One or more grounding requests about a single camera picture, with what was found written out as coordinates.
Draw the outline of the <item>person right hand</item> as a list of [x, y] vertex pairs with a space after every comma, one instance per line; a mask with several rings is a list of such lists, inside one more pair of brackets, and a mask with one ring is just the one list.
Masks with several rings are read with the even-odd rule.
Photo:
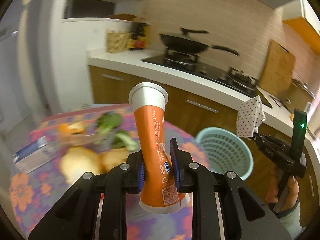
[[278, 171], [277, 167], [274, 167], [271, 170], [266, 200], [268, 203], [276, 204], [277, 211], [284, 212], [295, 206], [298, 200], [299, 185], [296, 178], [294, 176], [290, 176], [287, 180], [287, 185], [280, 196], [277, 181]]

